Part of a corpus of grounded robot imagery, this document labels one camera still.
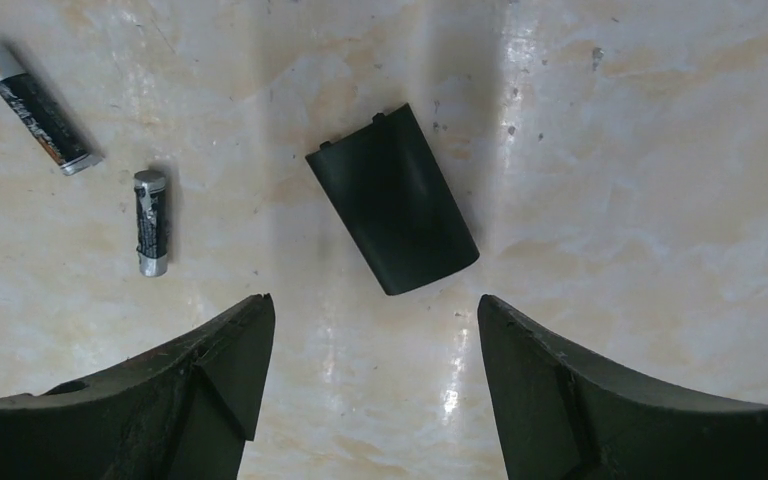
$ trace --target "aa battery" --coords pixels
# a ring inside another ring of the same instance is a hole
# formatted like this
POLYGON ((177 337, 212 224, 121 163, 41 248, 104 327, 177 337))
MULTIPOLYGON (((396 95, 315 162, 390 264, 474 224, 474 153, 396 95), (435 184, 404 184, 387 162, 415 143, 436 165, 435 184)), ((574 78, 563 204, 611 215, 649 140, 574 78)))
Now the aa battery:
POLYGON ((134 175, 137 194, 137 254, 140 272, 147 277, 166 273, 167 216, 166 176, 155 170, 134 175))
POLYGON ((63 113, 7 48, 0 45, 0 95, 60 166, 74 175, 101 161, 66 123, 63 113))

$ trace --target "dark speck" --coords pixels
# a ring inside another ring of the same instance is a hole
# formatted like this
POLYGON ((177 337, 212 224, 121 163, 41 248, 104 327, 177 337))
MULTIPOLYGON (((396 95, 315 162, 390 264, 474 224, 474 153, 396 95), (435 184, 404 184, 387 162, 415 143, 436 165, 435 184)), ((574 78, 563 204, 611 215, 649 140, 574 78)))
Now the dark speck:
POLYGON ((593 71, 595 72, 599 68, 599 64, 602 62, 602 57, 605 56, 605 51, 599 47, 593 49, 593 71))

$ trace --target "battery label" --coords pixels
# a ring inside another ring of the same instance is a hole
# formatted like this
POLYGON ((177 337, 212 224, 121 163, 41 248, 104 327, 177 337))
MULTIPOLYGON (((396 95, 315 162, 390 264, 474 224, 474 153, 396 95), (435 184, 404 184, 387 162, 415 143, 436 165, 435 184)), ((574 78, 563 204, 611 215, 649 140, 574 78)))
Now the battery label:
POLYGON ((166 255, 166 191, 137 193, 137 252, 147 258, 166 255))
POLYGON ((87 155, 60 109, 27 73, 0 81, 0 95, 58 165, 87 155))

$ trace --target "silver battery end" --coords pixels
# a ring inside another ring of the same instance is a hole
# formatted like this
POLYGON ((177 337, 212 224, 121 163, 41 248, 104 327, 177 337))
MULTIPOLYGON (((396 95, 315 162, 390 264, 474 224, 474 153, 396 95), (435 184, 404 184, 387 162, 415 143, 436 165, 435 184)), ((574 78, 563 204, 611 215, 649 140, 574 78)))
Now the silver battery end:
POLYGON ((166 273, 167 255, 160 258, 148 258, 141 253, 137 255, 140 257, 140 272, 146 277, 159 277, 166 273))
POLYGON ((85 155, 73 162, 69 162, 66 165, 63 165, 60 167, 60 171, 63 172, 63 175, 66 175, 67 177, 70 175, 74 175, 82 170, 86 170, 93 165, 101 162, 104 160, 98 155, 94 155, 90 153, 89 155, 85 155))
POLYGON ((166 175, 157 170, 143 170, 134 174, 134 188, 148 193, 159 192, 166 188, 166 175))

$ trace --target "beige marble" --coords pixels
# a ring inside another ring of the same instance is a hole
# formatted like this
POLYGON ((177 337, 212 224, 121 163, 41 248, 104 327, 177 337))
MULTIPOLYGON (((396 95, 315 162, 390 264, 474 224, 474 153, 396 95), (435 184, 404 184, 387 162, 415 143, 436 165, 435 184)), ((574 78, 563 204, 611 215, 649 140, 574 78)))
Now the beige marble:
POLYGON ((0 396, 271 292, 241 477, 504 478, 494 293, 768 402, 768 1, 0 0, 0 39, 106 156, 63 177, 0 100, 0 396), (303 157, 404 101, 483 255, 389 298, 303 157), (149 165, 174 183, 159 279, 134 253, 149 165))

